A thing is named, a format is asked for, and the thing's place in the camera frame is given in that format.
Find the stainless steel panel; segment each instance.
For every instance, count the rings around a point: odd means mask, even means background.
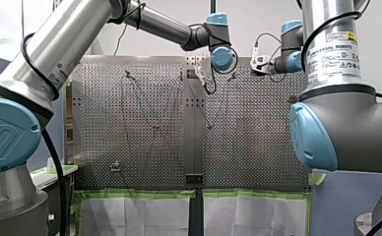
[[[185,188],[184,64],[172,57],[83,60],[73,83],[74,151],[84,161],[78,189]],[[117,161],[119,170],[110,171]]]
[[[186,58],[85,58],[73,81],[77,189],[184,189],[186,174],[204,174],[205,188],[304,191],[287,101],[306,81],[276,84],[240,61],[235,79],[217,76],[218,92],[205,96],[198,80],[180,80]]]
[[[274,83],[251,76],[248,59],[241,64],[235,79],[217,76],[218,92],[207,97],[204,186],[304,191],[309,170],[292,151],[287,102],[305,88],[303,74]]]

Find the blue circular cover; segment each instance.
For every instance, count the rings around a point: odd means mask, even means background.
[[[24,164],[37,149],[41,129],[23,105],[0,98],[0,172]]]
[[[306,166],[334,171],[338,159],[332,140],[314,111],[305,103],[291,107],[289,125],[296,157]]]
[[[233,63],[233,53],[230,48],[220,46],[212,53],[212,64],[219,71],[225,71]]]
[[[281,26],[281,34],[284,34],[290,30],[293,30],[295,28],[298,28],[302,26],[302,21],[301,20],[293,20],[293,21],[288,21],[288,22],[285,22],[282,26]]]

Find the metal post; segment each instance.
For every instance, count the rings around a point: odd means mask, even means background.
[[[212,1],[212,14],[216,12],[216,5],[217,5],[217,2],[216,0],[211,0]]]

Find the green tape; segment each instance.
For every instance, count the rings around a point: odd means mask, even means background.
[[[309,185],[321,185],[326,179],[325,173],[311,173],[308,175],[308,183]]]
[[[74,168],[77,168],[77,165],[62,165],[63,172],[70,171],[71,169],[74,169]],[[39,173],[56,174],[56,168],[53,167],[50,170],[46,170],[46,167],[43,167],[41,169],[31,172],[31,174],[39,174]]]
[[[203,190],[204,198],[233,198],[233,197],[255,197],[270,198],[284,200],[305,200],[309,198],[309,193],[292,193],[292,192],[276,192],[276,191],[259,191],[259,190]]]

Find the metal bracket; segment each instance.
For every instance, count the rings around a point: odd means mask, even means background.
[[[203,184],[202,174],[187,174],[186,176],[187,184]]]
[[[114,163],[110,165],[110,171],[111,172],[121,172],[121,163],[120,161],[116,160]]]

